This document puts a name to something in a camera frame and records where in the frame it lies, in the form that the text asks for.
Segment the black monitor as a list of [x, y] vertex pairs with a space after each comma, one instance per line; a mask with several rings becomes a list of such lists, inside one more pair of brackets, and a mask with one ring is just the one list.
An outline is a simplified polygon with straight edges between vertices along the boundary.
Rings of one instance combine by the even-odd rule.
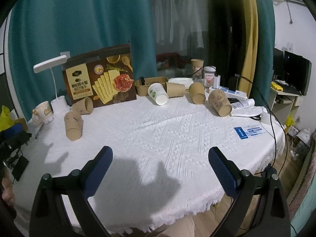
[[273, 50], [273, 81], [285, 93], [305, 96], [308, 92], [312, 63], [301, 55]]

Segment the blue and white card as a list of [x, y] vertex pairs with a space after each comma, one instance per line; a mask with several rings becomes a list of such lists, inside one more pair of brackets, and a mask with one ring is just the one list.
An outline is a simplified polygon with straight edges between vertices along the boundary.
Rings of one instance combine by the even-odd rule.
[[266, 130], [261, 125], [235, 127], [234, 130], [241, 140], [249, 139], [266, 133]]

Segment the kraft paper bowl container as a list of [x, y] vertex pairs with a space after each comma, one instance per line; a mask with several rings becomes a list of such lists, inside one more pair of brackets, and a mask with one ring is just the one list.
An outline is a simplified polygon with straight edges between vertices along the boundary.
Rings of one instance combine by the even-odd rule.
[[152, 78], [144, 78], [141, 77], [139, 80], [135, 81], [136, 92], [139, 96], [148, 96], [148, 88], [150, 85], [159, 83], [164, 88], [166, 88], [166, 83], [168, 82], [168, 78], [163, 76], [152, 77]]

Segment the white small desk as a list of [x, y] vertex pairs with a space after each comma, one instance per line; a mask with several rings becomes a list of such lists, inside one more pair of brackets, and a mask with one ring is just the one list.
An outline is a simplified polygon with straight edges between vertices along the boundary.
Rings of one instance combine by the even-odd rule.
[[298, 108], [303, 104], [303, 100], [304, 96], [286, 93], [271, 87], [268, 105], [275, 118], [284, 125], [289, 115], [295, 119]]

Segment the white desk lamp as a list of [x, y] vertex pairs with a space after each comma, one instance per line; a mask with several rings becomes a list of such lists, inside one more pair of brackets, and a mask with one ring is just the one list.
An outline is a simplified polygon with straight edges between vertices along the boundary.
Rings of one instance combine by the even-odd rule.
[[51, 101], [51, 107], [53, 109], [54, 115], [57, 117], [62, 116], [66, 114], [67, 112], [70, 111], [70, 106], [67, 104], [67, 101], [65, 99], [65, 96], [58, 96], [57, 93], [57, 85], [56, 85], [56, 80], [53, 72], [53, 67], [62, 65], [66, 63], [68, 60], [67, 55], [60, 55], [55, 58], [51, 58], [49, 60], [45, 60], [41, 63], [38, 63], [33, 66], [33, 71], [35, 74], [40, 73], [45, 70], [50, 70], [51, 76], [53, 78], [53, 83], [54, 83], [54, 89], [55, 89], [55, 99]]

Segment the brown paper cup lying middle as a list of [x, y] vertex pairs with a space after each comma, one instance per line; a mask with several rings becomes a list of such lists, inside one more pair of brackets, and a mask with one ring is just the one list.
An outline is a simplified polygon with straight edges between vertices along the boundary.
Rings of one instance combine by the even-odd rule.
[[183, 84], [176, 84], [172, 82], [166, 83], [166, 93], [169, 98], [182, 97], [185, 95], [186, 89]]

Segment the upright brown cup at back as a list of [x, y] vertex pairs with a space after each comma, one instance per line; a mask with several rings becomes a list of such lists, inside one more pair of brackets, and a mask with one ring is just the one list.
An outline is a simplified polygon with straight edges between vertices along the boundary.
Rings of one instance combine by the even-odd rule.
[[199, 81], [202, 79], [204, 60], [203, 59], [191, 59], [192, 67], [192, 79], [194, 81]]

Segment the white paper cup green print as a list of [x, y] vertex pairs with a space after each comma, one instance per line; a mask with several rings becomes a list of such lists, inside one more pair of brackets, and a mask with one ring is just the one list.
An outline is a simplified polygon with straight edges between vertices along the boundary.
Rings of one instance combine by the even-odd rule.
[[157, 105], [165, 105], [169, 99], [163, 85], [160, 83], [151, 84], [148, 88], [148, 95]]

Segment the brown cracker box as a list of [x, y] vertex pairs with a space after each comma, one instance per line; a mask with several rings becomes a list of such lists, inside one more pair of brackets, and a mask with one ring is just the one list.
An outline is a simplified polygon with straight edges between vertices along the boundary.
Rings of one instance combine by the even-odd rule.
[[88, 97], [97, 108], [136, 99], [129, 44], [71, 57], [62, 69], [71, 104]]

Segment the teal curtain right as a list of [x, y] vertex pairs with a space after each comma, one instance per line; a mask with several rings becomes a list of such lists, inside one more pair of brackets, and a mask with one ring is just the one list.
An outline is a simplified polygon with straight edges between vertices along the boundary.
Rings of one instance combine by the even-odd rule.
[[256, 0], [258, 11], [257, 61], [250, 97], [257, 106], [268, 100], [273, 77], [275, 15], [272, 0]]

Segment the printed brown cup far right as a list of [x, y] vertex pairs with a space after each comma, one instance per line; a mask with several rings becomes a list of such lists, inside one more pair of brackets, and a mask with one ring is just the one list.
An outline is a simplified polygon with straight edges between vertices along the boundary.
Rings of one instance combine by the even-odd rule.
[[226, 117], [232, 112], [232, 105], [226, 97], [225, 92], [220, 89], [211, 91], [208, 101], [220, 117]]

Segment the teal curtain left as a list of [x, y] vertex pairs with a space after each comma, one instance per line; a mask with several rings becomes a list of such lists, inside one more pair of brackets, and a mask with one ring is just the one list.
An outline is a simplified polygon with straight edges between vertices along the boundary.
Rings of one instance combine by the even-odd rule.
[[[157, 75], [150, 0], [18, 0], [8, 27], [8, 61], [26, 119], [55, 97], [53, 78], [33, 66], [57, 57], [106, 47], [131, 46], [136, 79]], [[60, 67], [53, 68], [58, 95], [66, 94]]]

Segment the cream ceramic mug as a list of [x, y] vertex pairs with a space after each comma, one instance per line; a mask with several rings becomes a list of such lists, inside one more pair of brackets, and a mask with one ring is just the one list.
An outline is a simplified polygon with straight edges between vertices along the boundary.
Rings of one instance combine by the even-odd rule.
[[32, 121], [34, 125], [49, 124], [53, 119], [53, 111], [48, 101], [40, 103], [32, 110]]

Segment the yellow plastic bag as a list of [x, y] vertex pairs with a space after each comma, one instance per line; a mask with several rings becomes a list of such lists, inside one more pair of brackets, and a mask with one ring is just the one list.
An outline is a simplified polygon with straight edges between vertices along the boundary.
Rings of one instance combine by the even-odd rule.
[[7, 130], [8, 128], [15, 125], [15, 122], [10, 117], [10, 110], [6, 106], [2, 106], [2, 111], [0, 115], [0, 132]]

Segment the brown paper cup lying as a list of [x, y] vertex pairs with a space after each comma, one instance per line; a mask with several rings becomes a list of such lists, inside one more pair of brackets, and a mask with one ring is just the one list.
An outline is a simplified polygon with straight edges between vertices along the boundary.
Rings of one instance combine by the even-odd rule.
[[194, 104], [204, 104], [206, 100], [204, 85], [194, 82], [189, 87], [189, 93]]
[[182, 97], [185, 95], [186, 89], [183, 84], [176, 84], [172, 82], [166, 83], [166, 93], [169, 98]]

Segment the brown paper cup by box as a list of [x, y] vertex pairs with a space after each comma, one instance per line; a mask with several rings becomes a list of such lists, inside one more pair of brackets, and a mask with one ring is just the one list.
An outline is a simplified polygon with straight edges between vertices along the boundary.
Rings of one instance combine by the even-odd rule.
[[89, 97], [85, 97], [72, 106], [72, 111], [77, 112], [80, 115], [90, 115], [93, 110], [93, 102]]

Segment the yellow curtain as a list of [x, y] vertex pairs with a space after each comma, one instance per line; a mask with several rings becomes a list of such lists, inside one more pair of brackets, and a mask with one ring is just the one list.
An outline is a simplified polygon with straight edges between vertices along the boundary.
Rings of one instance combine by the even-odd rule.
[[258, 50], [258, 9], [256, 0], [242, 0], [245, 16], [245, 60], [242, 76], [251, 82], [254, 78]]

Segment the brown paper cup with print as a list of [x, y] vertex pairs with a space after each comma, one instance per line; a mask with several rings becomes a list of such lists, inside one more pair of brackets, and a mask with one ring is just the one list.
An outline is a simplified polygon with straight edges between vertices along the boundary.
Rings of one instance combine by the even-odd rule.
[[81, 138], [83, 131], [83, 121], [81, 115], [70, 111], [64, 117], [66, 137], [75, 141]]

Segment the brown paper cup lying right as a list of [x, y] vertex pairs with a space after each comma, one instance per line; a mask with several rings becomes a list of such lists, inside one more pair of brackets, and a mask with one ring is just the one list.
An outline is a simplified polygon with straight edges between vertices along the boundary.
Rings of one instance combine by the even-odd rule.
[[194, 104], [204, 104], [206, 100], [204, 85], [194, 82], [189, 87], [189, 93]]

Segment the glass jar with white lid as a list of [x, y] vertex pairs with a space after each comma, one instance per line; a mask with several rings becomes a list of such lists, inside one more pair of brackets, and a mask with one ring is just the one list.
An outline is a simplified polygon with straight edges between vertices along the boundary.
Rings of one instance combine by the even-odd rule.
[[214, 67], [214, 66], [205, 66], [204, 67], [203, 80], [204, 80], [204, 86], [206, 88], [213, 86], [215, 75], [216, 75], [216, 67]]

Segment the teal curtain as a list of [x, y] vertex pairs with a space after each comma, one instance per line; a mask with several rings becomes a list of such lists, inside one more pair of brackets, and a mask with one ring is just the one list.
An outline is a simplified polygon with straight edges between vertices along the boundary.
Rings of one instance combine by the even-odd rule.
[[[26, 119], [55, 97], [53, 78], [33, 66], [57, 57], [106, 47], [131, 46], [136, 79], [157, 75], [150, 0], [18, 0], [8, 27], [8, 61]], [[58, 95], [66, 94], [60, 67], [53, 68]]]
[[273, 77], [275, 15], [272, 0], [256, 0], [258, 11], [257, 61], [250, 97], [257, 106], [268, 100]]

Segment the white textured tablecloth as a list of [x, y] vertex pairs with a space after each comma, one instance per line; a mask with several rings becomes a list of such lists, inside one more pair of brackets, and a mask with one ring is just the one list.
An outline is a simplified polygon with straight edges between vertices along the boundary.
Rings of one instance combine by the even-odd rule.
[[119, 234], [170, 225], [218, 203], [224, 191], [208, 161], [210, 148], [218, 147], [250, 172], [265, 168], [284, 148], [279, 124], [242, 140], [236, 128], [258, 126], [258, 121], [220, 117], [209, 103], [196, 105], [187, 97], [163, 106], [138, 97], [95, 108], [82, 119], [83, 134], [76, 141], [66, 137], [64, 118], [55, 117], [23, 147], [29, 164], [13, 191], [24, 220], [31, 216], [45, 173], [66, 176], [104, 146], [112, 148], [114, 159], [89, 203], [105, 228]]

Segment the black flat device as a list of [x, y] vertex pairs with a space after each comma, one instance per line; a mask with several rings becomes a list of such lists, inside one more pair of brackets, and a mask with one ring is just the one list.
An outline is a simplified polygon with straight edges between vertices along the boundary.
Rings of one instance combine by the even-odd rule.
[[15, 164], [13, 170], [12, 170], [12, 176], [14, 177], [14, 179], [16, 181], [19, 181], [22, 174], [24, 173], [27, 165], [29, 163], [29, 160], [24, 157], [24, 156], [20, 156], [17, 163]]

